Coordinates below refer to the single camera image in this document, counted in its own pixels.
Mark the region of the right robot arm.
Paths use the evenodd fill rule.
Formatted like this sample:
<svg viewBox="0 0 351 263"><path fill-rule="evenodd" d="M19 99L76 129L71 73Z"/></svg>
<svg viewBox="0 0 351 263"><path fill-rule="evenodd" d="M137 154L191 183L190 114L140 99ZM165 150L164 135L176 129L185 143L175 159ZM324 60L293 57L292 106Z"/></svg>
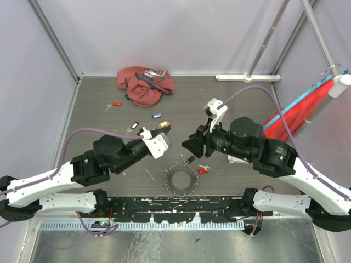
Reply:
<svg viewBox="0 0 351 263"><path fill-rule="evenodd" d="M210 157L214 151L235 157L260 174L301 191L300 195L283 195L246 188L240 201L245 215L272 211L310 219L331 232L350 230L350 189L332 183L314 168L306 168L293 147L267 138L263 127L250 118L232 121L229 130L221 124L213 130L209 124L200 125L182 146L197 158Z"/></svg>

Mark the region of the key with red white tag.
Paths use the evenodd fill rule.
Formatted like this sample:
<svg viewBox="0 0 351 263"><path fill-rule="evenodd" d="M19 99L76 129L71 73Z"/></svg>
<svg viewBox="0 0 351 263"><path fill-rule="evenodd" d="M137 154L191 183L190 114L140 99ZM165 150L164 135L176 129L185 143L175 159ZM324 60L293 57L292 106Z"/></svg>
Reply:
<svg viewBox="0 0 351 263"><path fill-rule="evenodd" d="M210 167L207 165L198 165L198 167L199 168L198 168L197 172L199 174L206 174L211 170Z"/></svg>

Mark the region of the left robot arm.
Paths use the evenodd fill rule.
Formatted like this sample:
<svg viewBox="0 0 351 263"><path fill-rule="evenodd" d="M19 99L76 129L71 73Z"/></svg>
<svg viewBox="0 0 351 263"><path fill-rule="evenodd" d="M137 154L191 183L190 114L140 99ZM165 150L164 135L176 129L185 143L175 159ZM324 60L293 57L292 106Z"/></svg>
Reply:
<svg viewBox="0 0 351 263"><path fill-rule="evenodd" d="M66 193L109 181L110 174L120 174L146 156L158 159L170 148L167 134L170 126L142 128L137 136L118 135L93 129L103 136L93 148L66 162L64 148L56 169L30 178L1 178L1 217L8 222L32 219L36 215L55 212L78 212L104 217L111 204L101 189L83 194Z"/></svg>

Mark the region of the silver key with black tag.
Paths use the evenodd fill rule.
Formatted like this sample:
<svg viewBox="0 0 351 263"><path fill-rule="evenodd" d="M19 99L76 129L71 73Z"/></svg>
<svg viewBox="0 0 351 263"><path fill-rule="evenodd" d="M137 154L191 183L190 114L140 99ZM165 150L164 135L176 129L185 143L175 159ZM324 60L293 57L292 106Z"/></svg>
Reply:
<svg viewBox="0 0 351 263"><path fill-rule="evenodd" d="M181 158L183 160L182 161L183 166L187 166L195 160L195 156L190 156L189 158L185 158L183 155L181 155Z"/></svg>

